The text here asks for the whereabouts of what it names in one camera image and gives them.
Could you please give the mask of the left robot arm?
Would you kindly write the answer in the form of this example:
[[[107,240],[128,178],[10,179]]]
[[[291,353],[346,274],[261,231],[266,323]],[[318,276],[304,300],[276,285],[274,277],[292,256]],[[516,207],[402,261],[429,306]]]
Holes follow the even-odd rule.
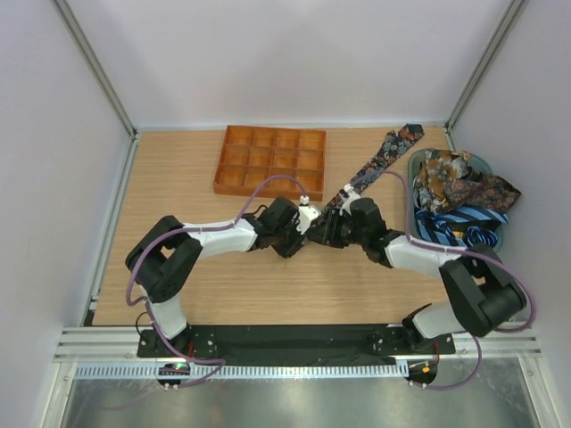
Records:
[[[320,211],[305,196],[300,204],[278,197],[255,212],[240,213],[227,222],[181,223],[161,218],[128,254],[128,289],[138,284],[158,335],[158,346],[171,357],[187,354],[192,340],[183,314],[181,290],[195,264],[230,252],[272,248],[284,259],[293,257],[308,241]]]

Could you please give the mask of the navy floral tie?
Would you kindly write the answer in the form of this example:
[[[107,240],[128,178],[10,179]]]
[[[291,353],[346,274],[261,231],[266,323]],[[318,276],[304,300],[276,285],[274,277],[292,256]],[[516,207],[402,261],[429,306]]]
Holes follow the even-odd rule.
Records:
[[[381,175],[392,166],[402,155],[412,148],[425,135],[425,130],[420,124],[405,124],[398,131],[388,132],[377,152],[366,164],[349,180],[355,191],[362,195]],[[323,207],[322,213],[326,214],[331,209],[341,209],[341,188],[338,193]]]

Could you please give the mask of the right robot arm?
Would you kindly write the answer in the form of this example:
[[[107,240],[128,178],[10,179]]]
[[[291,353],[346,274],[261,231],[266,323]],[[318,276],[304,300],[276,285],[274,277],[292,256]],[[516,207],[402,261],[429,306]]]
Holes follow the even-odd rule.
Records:
[[[402,343],[414,353],[449,333],[482,338],[527,306],[523,288],[500,267],[493,248],[478,244],[467,251],[409,238],[386,226],[370,198],[328,210],[310,228],[309,238],[333,248],[359,245],[374,263],[442,280],[448,300],[428,303],[402,320]]]

